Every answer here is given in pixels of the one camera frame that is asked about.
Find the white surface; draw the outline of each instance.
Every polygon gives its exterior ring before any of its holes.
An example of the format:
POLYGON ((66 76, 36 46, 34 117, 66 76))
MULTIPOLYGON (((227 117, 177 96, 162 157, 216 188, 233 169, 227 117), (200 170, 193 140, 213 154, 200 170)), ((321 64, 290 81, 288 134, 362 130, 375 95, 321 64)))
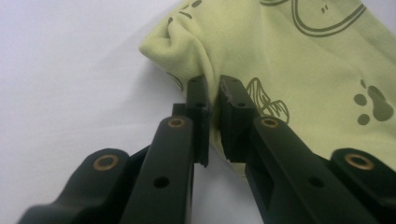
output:
MULTIPOLYGON (((149 145, 184 102, 137 50, 178 1, 0 2, 0 223, 16 223, 94 151, 149 145)), ((396 33, 396 2, 363 2, 396 33)), ((192 223, 262 223, 248 185, 210 153, 195 167, 192 223)))

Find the hole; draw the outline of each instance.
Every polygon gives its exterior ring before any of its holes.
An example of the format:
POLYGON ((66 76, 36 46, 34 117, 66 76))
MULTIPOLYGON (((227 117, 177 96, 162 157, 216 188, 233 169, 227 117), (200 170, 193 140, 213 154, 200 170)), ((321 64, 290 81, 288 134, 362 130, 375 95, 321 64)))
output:
POLYGON ((308 182, 309 184, 311 184, 312 186, 316 187, 316 188, 323 188, 324 187, 324 183, 321 179, 317 178, 317 177, 309 177, 308 178, 308 182))
POLYGON ((180 128, 184 125, 183 119, 171 119, 168 121, 168 125, 171 128, 180 128))
POLYGON ((203 104, 203 103, 197 103, 197 104, 195 104, 195 106, 196 106, 196 107, 205 107, 205 104, 203 104))
POLYGON ((269 128, 276 128, 279 124, 274 119, 262 119, 262 125, 269 128))
POLYGON ((157 189, 164 189, 169 185, 170 181, 166 176, 158 177, 154 180, 154 187, 157 189))
POLYGON ((104 155, 99 157, 93 163, 93 168, 97 171, 111 170, 119 163, 119 158, 116 155, 104 155))
POLYGON ((345 160, 347 163, 349 163, 349 165, 361 170, 373 170, 375 167, 372 161, 362 155, 355 153, 347 154, 345 156, 345 160))

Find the light green cloth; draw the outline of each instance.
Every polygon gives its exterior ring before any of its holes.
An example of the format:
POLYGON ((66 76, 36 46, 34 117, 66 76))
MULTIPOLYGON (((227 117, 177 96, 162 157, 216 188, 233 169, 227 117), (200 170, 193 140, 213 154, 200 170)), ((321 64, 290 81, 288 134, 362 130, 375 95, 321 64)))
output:
POLYGON ((237 77, 320 156, 353 147, 396 168, 396 38, 358 0, 188 0, 140 50, 184 94, 204 74, 215 116, 220 75, 237 77))

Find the black plastic part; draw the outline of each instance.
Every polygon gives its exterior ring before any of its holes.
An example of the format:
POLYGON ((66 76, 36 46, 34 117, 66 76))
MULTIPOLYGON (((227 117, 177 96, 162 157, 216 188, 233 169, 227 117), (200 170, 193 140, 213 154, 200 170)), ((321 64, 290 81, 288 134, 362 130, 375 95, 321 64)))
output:
POLYGON ((189 80, 186 104, 174 104, 172 115, 187 116, 194 123, 194 162, 209 164, 210 103, 204 76, 189 80))
POLYGON ((220 131, 225 157, 231 162, 245 162, 249 149, 251 122, 260 114, 241 81, 220 78, 220 131))
POLYGON ((345 148, 334 151, 329 167, 381 223, 396 223, 396 173, 386 164, 345 148))
POLYGON ((118 223, 146 152, 142 149, 131 158, 109 148, 91 154, 54 203, 30 208, 19 223, 118 223))
POLYGON ((246 175, 264 223, 378 223, 280 119, 256 118, 246 175))
POLYGON ((121 224, 184 224, 191 219, 192 121, 164 119, 134 185, 121 224))

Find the white background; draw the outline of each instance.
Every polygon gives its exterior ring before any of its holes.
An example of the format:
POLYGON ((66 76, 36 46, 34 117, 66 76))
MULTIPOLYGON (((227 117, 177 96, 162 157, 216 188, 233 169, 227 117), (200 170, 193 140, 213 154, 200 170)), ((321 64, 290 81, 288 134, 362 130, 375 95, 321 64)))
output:
MULTIPOLYGON (((394 0, 363 1, 396 33, 394 0)), ((0 0, 0 223, 51 203, 94 151, 134 154, 184 99, 137 50, 177 0, 0 0)), ((192 223, 262 223, 217 152, 195 166, 192 223)))

